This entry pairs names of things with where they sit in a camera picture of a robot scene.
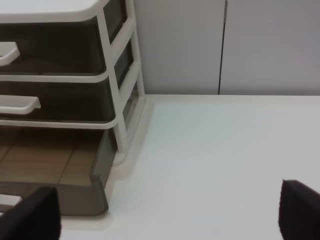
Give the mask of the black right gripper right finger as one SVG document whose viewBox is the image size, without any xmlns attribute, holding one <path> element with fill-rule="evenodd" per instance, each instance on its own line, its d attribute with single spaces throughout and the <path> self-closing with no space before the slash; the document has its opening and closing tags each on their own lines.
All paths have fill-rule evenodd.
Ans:
<svg viewBox="0 0 320 240">
<path fill-rule="evenodd" d="M 283 180 L 278 225 L 284 240 L 318 240 L 320 194 L 297 180 Z"/>
</svg>

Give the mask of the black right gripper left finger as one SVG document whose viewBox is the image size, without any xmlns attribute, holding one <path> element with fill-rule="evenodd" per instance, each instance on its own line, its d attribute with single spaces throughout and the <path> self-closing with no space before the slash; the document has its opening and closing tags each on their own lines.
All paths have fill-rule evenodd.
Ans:
<svg viewBox="0 0 320 240">
<path fill-rule="evenodd" d="M 0 217 L 2 240 L 58 240 L 61 213 L 55 187 L 41 187 Z"/>
</svg>

